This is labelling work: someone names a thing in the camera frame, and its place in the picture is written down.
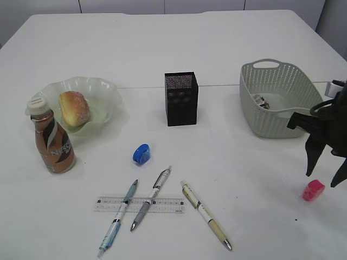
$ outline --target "blue pencil sharpener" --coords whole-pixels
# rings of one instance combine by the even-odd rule
[[[145,164],[151,158],[151,149],[148,144],[140,145],[136,149],[132,159],[136,162],[137,165]]]

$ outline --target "glass bowl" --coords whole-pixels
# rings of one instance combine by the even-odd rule
[[[66,91],[82,93],[88,102],[90,116],[79,127],[68,126],[61,114],[59,95]],[[73,77],[68,80],[51,83],[33,97],[44,97],[54,112],[54,118],[69,134],[88,134],[95,132],[112,116],[115,106],[121,103],[121,96],[114,83],[96,77]]]

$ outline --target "pencil sharpener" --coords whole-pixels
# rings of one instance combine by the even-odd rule
[[[168,126],[196,125],[198,84],[194,72],[165,73]]]
[[[145,164],[151,158],[151,149],[148,144],[142,144],[136,149],[132,156],[133,161],[137,165]]]

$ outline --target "woven plastic basket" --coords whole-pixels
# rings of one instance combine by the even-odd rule
[[[260,62],[277,63],[277,67],[255,67]],[[253,96],[260,94],[270,109],[259,106]],[[294,112],[309,115],[310,108],[323,102],[310,79],[290,63],[264,59],[242,66],[240,99],[243,113],[252,131],[265,138],[294,138],[304,134],[287,128]]]

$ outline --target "basket handle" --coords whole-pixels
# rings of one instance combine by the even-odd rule
[[[273,62],[273,63],[277,63],[279,66],[283,64],[283,62],[280,62],[278,60],[274,60],[272,58],[263,58],[262,60],[254,61],[254,62],[249,63],[249,64],[252,65],[253,68],[255,68],[254,65],[256,65],[257,63],[261,63],[261,62]]]
[[[277,116],[279,118],[290,119],[291,116],[288,116],[288,113],[290,113],[290,112],[293,112],[293,113],[297,112],[297,113],[301,113],[304,115],[311,115],[310,110],[308,108],[293,107],[293,108],[277,111]]]

